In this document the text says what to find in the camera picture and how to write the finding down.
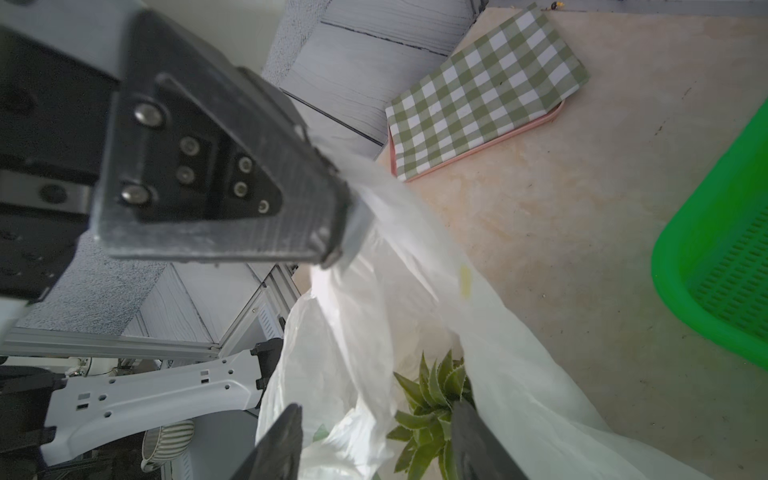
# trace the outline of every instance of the aloe plant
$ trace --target aloe plant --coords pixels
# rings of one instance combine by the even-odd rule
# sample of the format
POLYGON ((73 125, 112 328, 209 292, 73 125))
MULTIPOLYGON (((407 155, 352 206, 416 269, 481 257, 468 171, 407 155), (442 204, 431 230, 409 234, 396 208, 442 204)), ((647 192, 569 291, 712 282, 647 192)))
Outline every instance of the aloe plant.
POLYGON ((464 400, 475 406, 472 389, 464 369, 464 359, 454 360, 452 352, 430 369, 422 354, 416 381, 395 372, 395 378, 408 399, 411 410, 398 410, 398 426, 388 439, 406 442, 395 465, 395 473, 407 472, 408 480, 419 480, 434 458, 439 460, 444 480, 458 480, 451 445, 453 402, 464 400))

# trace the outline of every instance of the floor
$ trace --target floor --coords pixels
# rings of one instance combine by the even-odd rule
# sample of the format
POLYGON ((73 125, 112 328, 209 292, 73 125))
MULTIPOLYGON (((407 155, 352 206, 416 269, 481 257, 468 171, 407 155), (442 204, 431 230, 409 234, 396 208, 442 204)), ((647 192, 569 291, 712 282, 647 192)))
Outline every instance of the floor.
MULTIPOLYGON (((530 3, 490 0, 488 5, 530 3)), ((537 3, 542 8, 551 4, 537 3)), ((300 109, 310 127, 374 158, 386 142, 384 107, 447 58, 472 25, 480 4, 481 0, 289 0, 263 75, 303 105, 300 109), (297 45, 303 45, 300 51, 297 45)), ((561 7, 565 11, 768 16, 768 0, 565 4, 561 7)))
POLYGON ((548 17, 589 83, 554 123, 409 185, 611 428, 766 478, 768 372, 676 319, 650 254, 768 98, 768 18, 548 17))

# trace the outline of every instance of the metal bracket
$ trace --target metal bracket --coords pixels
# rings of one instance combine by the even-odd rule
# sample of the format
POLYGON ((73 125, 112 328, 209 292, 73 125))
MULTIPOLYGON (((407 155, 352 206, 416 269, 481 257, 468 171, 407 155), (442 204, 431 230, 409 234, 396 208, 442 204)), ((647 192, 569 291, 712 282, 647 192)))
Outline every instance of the metal bracket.
POLYGON ((310 263, 335 257, 349 189, 263 89, 152 11, 134 20, 127 65, 91 218, 107 254, 310 263), (180 153, 186 137, 198 145, 180 153), (251 160, 245 168, 243 156, 251 160), (276 204, 265 205, 267 195, 276 204))
POLYGON ((48 465, 113 440, 168 423, 256 406, 259 358, 243 351, 226 359, 127 376, 74 377, 51 395, 41 445, 48 465))
POLYGON ((480 415, 466 402, 453 404, 451 440, 460 480, 528 480, 480 415))

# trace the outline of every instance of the white plastic part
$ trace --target white plastic part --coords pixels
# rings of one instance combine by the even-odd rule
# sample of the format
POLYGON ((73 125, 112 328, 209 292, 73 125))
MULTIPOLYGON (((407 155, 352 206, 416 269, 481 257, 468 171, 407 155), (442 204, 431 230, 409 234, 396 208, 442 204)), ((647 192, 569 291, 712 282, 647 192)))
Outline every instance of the white plastic part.
MULTIPOLYGON (((303 406, 299 478, 395 478, 404 444, 386 434, 396 406, 407 407, 392 372, 414 379, 422 351, 432 363, 452 347, 454 358, 463 349, 478 414, 530 480, 707 478, 614 434, 405 185, 313 143, 375 220, 345 270, 312 268, 262 402, 257 439, 289 403, 303 406), (321 425, 330 434, 312 442, 321 425)), ((425 478, 440 478, 435 463, 425 478)))
POLYGON ((0 343, 11 328, 29 311, 27 300, 0 296, 0 343))
POLYGON ((226 359, 126 376, 74 377, 55 390, 45 417, 56 427, 41 445, 56 465, 127 435, 223 410, 256 406, 259 359, 248 350, 226 359))

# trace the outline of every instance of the plant leaf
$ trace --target plant leaf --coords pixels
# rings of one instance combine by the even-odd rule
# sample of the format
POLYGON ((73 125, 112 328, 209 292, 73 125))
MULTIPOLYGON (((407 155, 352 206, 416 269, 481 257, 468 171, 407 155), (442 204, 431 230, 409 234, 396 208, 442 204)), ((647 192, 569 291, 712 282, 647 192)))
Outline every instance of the plant leaf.
POLYGON ((432 364, 432 371, 429 373, 429 395, 432 396, 432 400, 438 405, 448 406, 448 400, 445 395, 442 394, 440 389, 440 383, 437 380, 437 360, 432 364))
POLYGON ((397 463, 395 464, 395 473, 402 472, 411 465, 414 453, 416 453, 416 440, 410 439, 410 441, 406 443, 406 446, 402 449, 400 456, 397 458, 397 463))
POLYGON ((444 443, 445 442, 445 435, 443 435, 443 429, 442 429, 442 423, 438 419, 438 417, 435 417, 434 420, 432 420, 432 423, 429 424, 429 434, 432 436, 432 438, 437 441, 444 443))
POLYGON ((411 409, 415 409, 416 407, 420 406, 429 406, 426 400, 424 400, 424 395, 422 395, 422 390, 418 383, 413 382, 412 380, 408 380, 406 377, 400 375, 397 372, 395 372, 395 378, 402 387, 402 391, 406 394, 406 398, 408 399, 408 404, 410 404, 411 409))
POLYGON ((413 438, 413 431, 408 430, 402 425, 398 425, 390 433, 387 434, 386 438, 390 440, 399 440, 400 442, 408 442, 411 438, 413 438))
POLYGON ((422 363, 419 365, 419 388, 422 391, 424 401, 427 402, 429 406, 437 405, 432 396, 429 395, 429 367, 427 366, 427 361, 424 359, 424 353, 422 353, 422 363))
POLYGON ((440 421, 442 427, 442 437, 449 442, 451 440, 451 418, 453 415, 450 412, 442 412, 437 415, 437 419, 440 421))
POLYGON ((448 374, 453 370, 453 350, 449 350, 445 354, 445 358, 440 362, 437 371, 437 383, 440 385, 443 396, 445 396, 445 379, 448 378, 448 374))
POLYGON ((427 415, 411 415, 402 410, 398 410, 397 413, 395 413, 395 420, 408 430, 425 429, 434 418, 434 413, 428 413, 427 415))
POLYGON ((458 480, 456 462, 453 459, 453 444, 450 440, 445 443, 440 455, 440 473, 443 480, 458 480))
POLYGON ((445 445, 437 455, 437 462, 440 467, 440 476, 442 476, 442 480, 448 480, 448 472, 445 470, 445 445))
POLYGON ((432 442, 416 448, 408 467, 408 480, 421 480, 429 464, 440 453, 443 442, 432 442))
POLYGON ((415 430, 413 432, 413 438, 416 439, 416 444, 418 446, 427 445, 428 443, 432 443, 432 440, 434 440, 429 429, 415 430))
POLYGON ((328 435, 330 435, 330 432, 328 431, 328 428, 326 428, 326 424, 322 423, 317 428, 317 432, 315 432, 315 435, 313 435, 312 443, 319 442, 320 440, 324 439, 328 435))
POLYGON ((453 369, 448 378, 445 379, 445 394, 450 399, 458 400, 462 397, 462 391, 464 389, 464 383, 467 378, 467 372, 464 370, 464 366, 453 369))

